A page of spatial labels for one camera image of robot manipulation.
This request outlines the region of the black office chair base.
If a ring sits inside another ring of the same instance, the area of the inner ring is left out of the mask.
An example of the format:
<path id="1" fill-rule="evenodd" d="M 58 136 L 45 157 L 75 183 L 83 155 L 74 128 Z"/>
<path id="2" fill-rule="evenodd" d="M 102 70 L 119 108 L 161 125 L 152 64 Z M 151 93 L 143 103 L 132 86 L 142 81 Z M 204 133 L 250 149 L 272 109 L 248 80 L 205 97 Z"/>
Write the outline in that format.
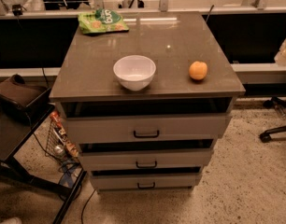
<path id="1" fill-rule="evenodd" d="M 271 97 L 264 101 L 263 107 L 274 109 L 278 115 L 277 118 L 272 118 L 267 128 L 259 134 L 260 140 L 263 143 L 268 143 L 273 140 L 275 134 L 286 133 L 286 101 L 278 97 Z"/>

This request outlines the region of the green rice chip bag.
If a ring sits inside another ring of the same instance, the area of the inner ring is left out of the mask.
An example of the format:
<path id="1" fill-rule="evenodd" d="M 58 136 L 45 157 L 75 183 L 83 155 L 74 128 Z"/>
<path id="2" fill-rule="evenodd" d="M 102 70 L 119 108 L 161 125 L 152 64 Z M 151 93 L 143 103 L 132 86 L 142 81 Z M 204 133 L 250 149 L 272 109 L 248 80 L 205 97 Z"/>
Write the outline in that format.
<path id="1" fill-rule="evenodd" d="M 85 35 L 128 32 L 122 15 L 110 9 L 99 8 L 78 16 L 79 28 Z"/>

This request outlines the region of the grey drawer cabinet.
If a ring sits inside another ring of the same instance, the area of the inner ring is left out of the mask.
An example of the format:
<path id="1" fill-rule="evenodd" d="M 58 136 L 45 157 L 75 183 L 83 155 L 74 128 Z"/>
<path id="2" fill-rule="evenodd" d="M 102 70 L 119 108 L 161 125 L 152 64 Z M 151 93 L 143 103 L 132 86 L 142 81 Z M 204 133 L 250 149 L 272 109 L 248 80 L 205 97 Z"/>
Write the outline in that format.
<path id="1" fill-rule="evenodd" d="M 245 90 L 201 14 L 128 13 L 124 19 L 126 33 L 75 33 L 50 99 L 94 189 L 152 182 L 154 189 L 192 188 Z M 128 55 L 156 64 L 141 91 L 125 89 L 114 76 L 114 63 Z M 202 80 L 189 75 L 196 61 L 207 64 Z M 133 136 L 156 130 L 157 138 Z M 157 167 L 138 169 L 136 161 L 157 161 Z"/>

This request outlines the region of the orange fruit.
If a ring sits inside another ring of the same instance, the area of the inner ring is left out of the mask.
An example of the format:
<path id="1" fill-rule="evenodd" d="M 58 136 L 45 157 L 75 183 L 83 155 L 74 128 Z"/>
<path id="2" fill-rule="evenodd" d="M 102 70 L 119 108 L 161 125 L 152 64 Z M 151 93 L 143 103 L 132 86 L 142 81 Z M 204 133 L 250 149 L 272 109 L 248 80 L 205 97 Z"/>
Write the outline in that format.
<path id="1" fill-rule="evenodd" d="M 190 65 L 189 75 L 194 80 L 202 80 L 207 75 L 207 64 L 196 61 Z"/>

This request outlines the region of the black side table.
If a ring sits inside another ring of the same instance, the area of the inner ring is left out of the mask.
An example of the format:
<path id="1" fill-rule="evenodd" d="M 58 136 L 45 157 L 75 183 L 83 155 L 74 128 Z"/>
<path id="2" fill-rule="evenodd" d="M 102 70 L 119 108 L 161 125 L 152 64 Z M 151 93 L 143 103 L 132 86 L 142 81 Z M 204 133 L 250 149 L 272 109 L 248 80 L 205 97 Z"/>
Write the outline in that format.
<path id="1" fill-rule="evenodd" d="M 43 189 L 64 197 L 64 203 L 52 224 L 61 224 L 66 211 L 80 189 L 86 172 L 81 169 L 71 188 L 31 175 L 15 158 L 29 137 L 53 111 L 53 105 L 45 105 L 32 122 L 20 123 L 0 108 L 0 176 L 21 182 L 27 187 Z"/>

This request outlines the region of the white bowl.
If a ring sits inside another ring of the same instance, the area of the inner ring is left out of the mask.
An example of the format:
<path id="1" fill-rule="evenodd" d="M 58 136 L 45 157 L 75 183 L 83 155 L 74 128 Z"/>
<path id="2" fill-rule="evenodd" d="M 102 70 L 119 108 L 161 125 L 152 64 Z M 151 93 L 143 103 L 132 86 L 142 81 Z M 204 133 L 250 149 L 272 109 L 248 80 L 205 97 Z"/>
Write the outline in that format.
<path id="1" fill-rule="evenodd" d="M 116 61 L 113 65 L 113 72 L 125 89 L 141 91 L 153 80 L 156 65 L 148 57 L 130 55 Z"/>

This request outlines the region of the black power adapter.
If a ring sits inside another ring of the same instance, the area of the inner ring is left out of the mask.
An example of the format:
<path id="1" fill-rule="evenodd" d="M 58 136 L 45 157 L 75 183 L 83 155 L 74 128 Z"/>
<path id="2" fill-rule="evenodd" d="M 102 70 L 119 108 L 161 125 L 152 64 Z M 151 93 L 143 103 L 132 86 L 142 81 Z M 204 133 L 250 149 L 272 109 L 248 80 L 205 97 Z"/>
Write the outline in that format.
<path id="1" fill-rule="evenodd" d="M 15 16 L 20 16 L 22 14 L 22 6 L 21 5 L 13 5 L 12 6 L 12 13 Z"/>

